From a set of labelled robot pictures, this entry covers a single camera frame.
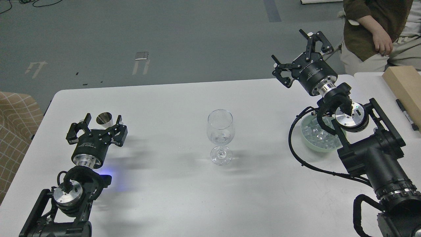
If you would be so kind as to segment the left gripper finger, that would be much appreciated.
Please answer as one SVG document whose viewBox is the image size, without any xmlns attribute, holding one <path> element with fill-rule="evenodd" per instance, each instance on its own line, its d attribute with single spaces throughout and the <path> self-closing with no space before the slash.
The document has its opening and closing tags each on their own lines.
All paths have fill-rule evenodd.
<svg viewBox="0 0 421 237">
<path fill-rule="evenodd" d="M 107 141 L 109 140 L 109 144 L 115 144 L 118 147 L 122 147 L 127 134 L 127 126 L 122 123 L 122 116 L 118 115 L 116 124 L 106 128 L 102 132 L 102 138 Z"/>
<path fill-rule="evenodd" d="M 89 129 L 89 123 L 91 121 L 91 114 L 86 114 L 86 117 L 80 121 L 79 123 L 72 123 L 69 131 L 66 135 L 66 140 L 68 142 L 68 144 L 72 145 L 72 144 L 77 144 L 79 142 L 79 138 L 78 137 L 78 132 L 80 130 L 83 130 L 84 135 L 87 135 L 89 137 L 92 136 L 92 132 Z"/>
</svg>

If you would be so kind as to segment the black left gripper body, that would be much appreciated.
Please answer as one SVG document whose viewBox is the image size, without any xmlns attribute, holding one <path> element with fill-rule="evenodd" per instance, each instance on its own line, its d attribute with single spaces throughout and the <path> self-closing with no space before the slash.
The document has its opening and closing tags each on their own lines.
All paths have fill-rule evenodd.
<svg viewBox="0 0 421 237">
<path fill-rule="evenodd" d="M 76 144 L 72 154 L 72 162 L 77 166 L 86 166 L 91 169 L 99 169 L 111 144 L 112 137 L 103 130 L 93 129 L 71 141 Z"/>
</svg>

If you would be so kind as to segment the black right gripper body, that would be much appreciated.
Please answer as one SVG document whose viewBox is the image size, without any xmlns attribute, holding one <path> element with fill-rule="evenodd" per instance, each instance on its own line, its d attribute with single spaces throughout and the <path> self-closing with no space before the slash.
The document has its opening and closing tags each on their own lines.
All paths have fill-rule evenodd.
<svg viewBox="0 0 421 237">
<path fill-rule="evenodd" d="M 338 78 L 338 74 L 323 60 L 320 53 L 311 53 L 309 61 L 306 61 L 306 55 L 302 53 L 293 60 L 293 64 L 301 66 L 293 69 L 293 78 L 300 82 L 310 96 L 320 94 L 316 87 L 324 79 L 331 77 L 331 81 L 336 82 Z"/>
</svg>

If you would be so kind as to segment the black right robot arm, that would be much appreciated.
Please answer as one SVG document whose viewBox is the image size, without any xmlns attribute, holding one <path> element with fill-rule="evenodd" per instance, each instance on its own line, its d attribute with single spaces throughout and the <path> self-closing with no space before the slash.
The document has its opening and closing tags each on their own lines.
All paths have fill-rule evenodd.
<svg viewBox="0 0 421 237">
<path fill-rule="evenodd" d="M 373 188 L 377 200 L 358 195 L 353 202 L 353 226 L 361 237 L 367 234 L 362 228 L 362 202 L 380 211 L 378 227 L 384 237 L 420 236 L 420 191 L 406 175 L 398 162 L 404 156 L 403 138 L 391 123 L 377 101 L 372 98 L 359 104 L 350 98 L 351 87 L 347 83 L 335 85 L 338 74 L 323 59 L 334 48 L 325 35 L 299 32 L 307 40 L 307 46 L 292 63 L 275 61 L 272 75 L 287 88 L 298 81 L 310 96 L 321 96 L 317 108 L 305 108 L 293 121 L 288 134 L 292 155 L 302 166 L 313 171 L 357 181 Z M 342 147 L 338 149 L 347 173 L 325 171 L 302 160 L 292 146 L 293 129 L 301 118 L 314 112 L 321 128 L 337 135 Z"/>
</svg>

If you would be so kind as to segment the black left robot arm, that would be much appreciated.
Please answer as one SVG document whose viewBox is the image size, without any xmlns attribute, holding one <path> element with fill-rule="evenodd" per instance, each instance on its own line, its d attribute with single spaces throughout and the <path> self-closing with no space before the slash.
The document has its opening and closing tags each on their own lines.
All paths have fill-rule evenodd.
<svg viewBox="0 0 421 237">
<path fill-rule="evenodd" d="M 96 122 L 102 129 L 90 129 L 91 114 L 78 123 L 72 123 L 66 135 L 68 144 L 76 144 L 72 154 L 75 164 L 69 171 L 57 176 L 56 187 L 41 191 L 22 230 L 20 237 L 90 237 L 89 221 L 93 202 L 112 177 L 98 174 L 95 169 L 104 165 L 111 144 L 122 147 L 128 134 L 119 115 L 113 123 L 109 112 L 99 114 Z"/>
</svg>

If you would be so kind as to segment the person's bare hand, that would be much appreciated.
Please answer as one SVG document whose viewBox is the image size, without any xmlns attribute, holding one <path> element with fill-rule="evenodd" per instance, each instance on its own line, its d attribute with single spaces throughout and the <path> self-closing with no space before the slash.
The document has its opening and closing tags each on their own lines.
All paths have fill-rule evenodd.
<svg viewBox="0 0 421 237">
<path fill-rule="evenodd" d="M 393 50 L 393 42 L 384 29 L 372 33 L 375 50 L 382 56 L 389 56 Z"/>
</svg>

